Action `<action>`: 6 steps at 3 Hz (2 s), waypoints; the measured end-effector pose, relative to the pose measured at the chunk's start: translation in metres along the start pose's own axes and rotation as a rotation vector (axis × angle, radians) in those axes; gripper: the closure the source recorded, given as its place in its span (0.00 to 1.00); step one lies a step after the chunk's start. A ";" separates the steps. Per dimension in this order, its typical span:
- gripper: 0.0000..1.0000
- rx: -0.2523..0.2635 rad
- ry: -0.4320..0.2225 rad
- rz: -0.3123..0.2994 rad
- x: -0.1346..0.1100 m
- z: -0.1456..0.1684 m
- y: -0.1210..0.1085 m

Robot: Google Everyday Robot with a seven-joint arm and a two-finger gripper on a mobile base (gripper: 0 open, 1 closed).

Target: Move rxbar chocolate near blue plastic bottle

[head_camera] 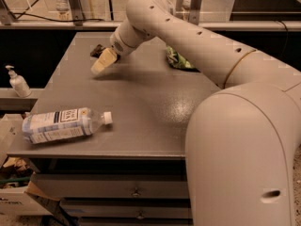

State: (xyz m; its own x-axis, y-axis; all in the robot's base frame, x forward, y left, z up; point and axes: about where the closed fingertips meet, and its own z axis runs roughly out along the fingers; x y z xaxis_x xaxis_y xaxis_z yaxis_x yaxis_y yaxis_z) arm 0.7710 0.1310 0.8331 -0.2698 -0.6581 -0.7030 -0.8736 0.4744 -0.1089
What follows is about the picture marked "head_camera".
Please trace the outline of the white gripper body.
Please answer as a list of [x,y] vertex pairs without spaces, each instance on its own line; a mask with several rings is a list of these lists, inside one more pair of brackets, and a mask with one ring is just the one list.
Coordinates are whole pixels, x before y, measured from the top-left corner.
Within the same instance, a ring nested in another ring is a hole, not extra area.
[[128,20],[123,21],[110,37],[111,47],[121,57],[128,56],[143,42],[153,36],[134,28]]

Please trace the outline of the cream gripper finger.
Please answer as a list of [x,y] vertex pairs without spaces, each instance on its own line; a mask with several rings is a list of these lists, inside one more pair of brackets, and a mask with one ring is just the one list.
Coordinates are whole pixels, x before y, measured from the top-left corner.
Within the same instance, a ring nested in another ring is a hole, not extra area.
[[118,54],[113,48],[105,48],[99,58],[91,67],[91,72],[95,75],[101,73],[105,68],[111,66],[118,60]]

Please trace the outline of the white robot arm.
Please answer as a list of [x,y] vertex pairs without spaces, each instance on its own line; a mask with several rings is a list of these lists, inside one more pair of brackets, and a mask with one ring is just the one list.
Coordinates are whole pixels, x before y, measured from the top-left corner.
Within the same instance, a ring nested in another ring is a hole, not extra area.
[[185,137],[194,226],[295,226],[293,159],[301,145],[301,73],[262,51],[178,19],[167,0],[129,0],[91,70],[157,37],[220,90]]

